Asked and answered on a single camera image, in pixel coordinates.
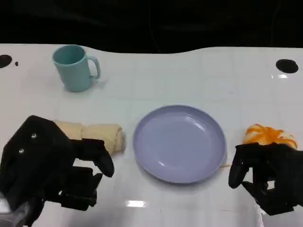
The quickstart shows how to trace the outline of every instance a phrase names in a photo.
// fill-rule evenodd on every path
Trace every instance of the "teal mug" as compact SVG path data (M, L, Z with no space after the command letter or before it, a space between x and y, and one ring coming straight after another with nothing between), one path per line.
M97 75L92 76L88 60L97 67ZM87 56L81 46L66 45L53 53L53 62L60 74L61 81L69 91L79 92L88 89L92 79L100 77L100 65L97 58Z

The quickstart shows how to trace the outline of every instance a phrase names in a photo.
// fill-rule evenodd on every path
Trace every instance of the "plate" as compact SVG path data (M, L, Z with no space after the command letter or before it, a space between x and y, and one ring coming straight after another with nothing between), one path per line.
M133 148L150 174L171 183L194 183L215 173L226 159L226 140L207 113L170 105L146 115L137 125Z

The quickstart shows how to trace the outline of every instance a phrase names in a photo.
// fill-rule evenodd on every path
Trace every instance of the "table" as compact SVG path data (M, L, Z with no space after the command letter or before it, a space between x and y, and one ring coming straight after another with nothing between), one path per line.
M59 45L0 45L13 62L0 69L0 145L31 114L70 122L118 123L127 147L114 157L113 178L104 177L98 202L88 211L46 203L34 226L62 227L255 227L254 200L229 188L229 168L200 184L161 182L135 162L132 134L149 111L169 104L197 107L223 128L231 163L246 128L260 123L292 133L303 149L303 72L284 74L275 64L303 51L280 48L205 48L177 54L121 54L85 48L101 65L92 89L63 89L51 56ZM93 165L77 161L78 165Z

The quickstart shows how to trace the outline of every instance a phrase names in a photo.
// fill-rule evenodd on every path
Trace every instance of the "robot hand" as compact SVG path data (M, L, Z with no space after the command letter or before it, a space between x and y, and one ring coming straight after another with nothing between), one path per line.
M250 167L252 183L243 181ZM275 187L269 189L268 181ZM293 211L303 205L303 152L286 144L238 145L228 183L233 189L242 184L268 215Z
M76 158L93 161L102 172L73 166ZM31 226L45 201L87 210L97 202L103 175L114 164L102 140L70 140L47 119L30 116L3 149L0 165L0 227Z

